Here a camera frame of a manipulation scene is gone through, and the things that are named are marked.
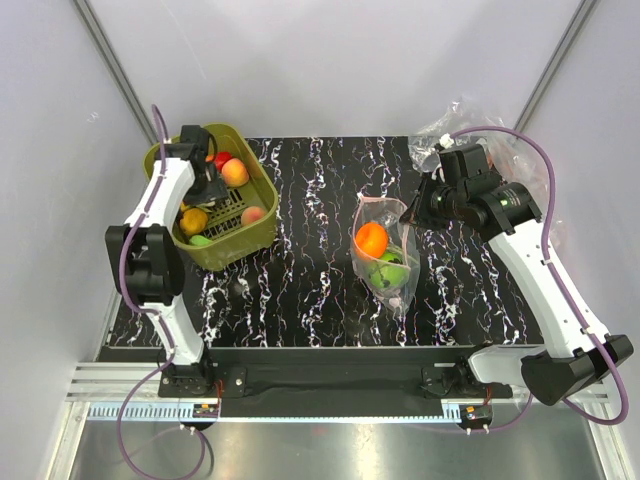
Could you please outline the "green striped watermelon toy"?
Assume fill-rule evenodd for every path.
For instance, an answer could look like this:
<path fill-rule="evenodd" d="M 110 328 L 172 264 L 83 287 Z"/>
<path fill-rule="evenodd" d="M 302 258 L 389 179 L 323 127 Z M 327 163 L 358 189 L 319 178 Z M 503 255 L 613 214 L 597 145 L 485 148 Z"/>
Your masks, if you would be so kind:
<path fill-rule="evenodd" d="M 404 264 L 402 254 L 393 251 L 386 251 L 379 260 L 396 265 Z"/>

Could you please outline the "clear zip top bag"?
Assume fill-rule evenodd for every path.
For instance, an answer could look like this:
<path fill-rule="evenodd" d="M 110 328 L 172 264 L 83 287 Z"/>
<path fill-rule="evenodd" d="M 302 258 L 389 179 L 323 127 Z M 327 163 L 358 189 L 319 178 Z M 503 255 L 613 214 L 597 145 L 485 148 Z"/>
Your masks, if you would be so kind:
<path fill-rule="evenodd" d="M 352 225 L 353 270 L 395 316 L 408 312 L 421 269 L 414 228 L 401 221 L 406 210 L 395 198 L 359 196 Z"/>

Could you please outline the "orange fruit toy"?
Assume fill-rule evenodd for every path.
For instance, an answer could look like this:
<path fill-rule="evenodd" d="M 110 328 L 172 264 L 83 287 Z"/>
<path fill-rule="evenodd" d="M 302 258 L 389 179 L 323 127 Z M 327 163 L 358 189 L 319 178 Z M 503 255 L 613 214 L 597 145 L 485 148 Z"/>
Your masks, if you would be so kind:
<path fill-rule="evenodd" d="M 367 222 L 358 229 L 354 242 L 359 257 L 377 259 L 386 252 L 389 235 L 380 224 Z"/>

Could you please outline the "olive green plastic bin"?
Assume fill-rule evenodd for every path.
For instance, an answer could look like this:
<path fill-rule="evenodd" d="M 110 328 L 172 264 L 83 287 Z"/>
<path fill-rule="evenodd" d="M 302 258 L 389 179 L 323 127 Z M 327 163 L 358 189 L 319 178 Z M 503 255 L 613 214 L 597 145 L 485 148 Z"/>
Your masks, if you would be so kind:
<path fill-rule="evenodd" d="M 144 228 L 159 224 L 167 228 L 177 248 L 188 253 L 200 267 L 220 271 L 227 265 L 260 249 L 271 246 L 276 236 L 276 210 L 279 197 L 269 175 L 255 156 L 242 135 L 232 126 L 213 123 L 204 126 L 184 125 L 180 133 L 164 145 L 166 160 L 161 160 L 160 147 L 152 147 L 143 161 L 149 179 L 148 189 L 139 206 L 151 203 L 143 221 Z M 187 191 L 195 180 L 194 170 L 208 155 L 230 152 L 245 164 L 250 178 L 238 188 L 228 187 L 226 200 L 213 205 L 189 206 Z M 159 192 L 150 197 L 156 181 L 161 181 Z M 259 206 L 266 215 L 259 221 L 241 226 L 241 214 L 249 206 Z M 179 227 L 182 207 L 196 207 L 207 212 L 209 221 L 199 235 L 209 238 L 207 246 L 192 246 L 191 237 Z"/>

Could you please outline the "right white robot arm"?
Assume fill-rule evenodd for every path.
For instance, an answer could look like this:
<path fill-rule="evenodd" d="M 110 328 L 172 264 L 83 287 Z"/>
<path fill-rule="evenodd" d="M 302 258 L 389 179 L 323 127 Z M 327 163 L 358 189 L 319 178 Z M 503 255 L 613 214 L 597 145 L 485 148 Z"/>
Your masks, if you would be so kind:
<path fill-rule="evenodd" d="M 505 182 L 479 144 L 435 151 L 440 165 L 423 174 L 402 223 L 435 230 L 458 221 L 476 231 L 515 280 L 543 337 L 540 345 L 477 348 L 454 371 L 457 390 L 472 397 L 493 383 L 522 386 L 553 406 L 611 374 L 633 345 L 610 334 L 580 296 L 529 190 Z"/>

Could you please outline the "green netted melon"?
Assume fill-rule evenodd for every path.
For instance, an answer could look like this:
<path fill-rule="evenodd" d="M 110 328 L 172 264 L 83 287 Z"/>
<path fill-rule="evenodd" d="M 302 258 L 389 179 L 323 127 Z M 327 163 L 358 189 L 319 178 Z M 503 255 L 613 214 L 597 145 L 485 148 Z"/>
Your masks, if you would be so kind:
<path fill-rule="evenodd" d="M 403 265 L 372 263 L 367 267 L 367 278 L 371 286 L 379 290 L 397 289 L 407 281 Z"/>

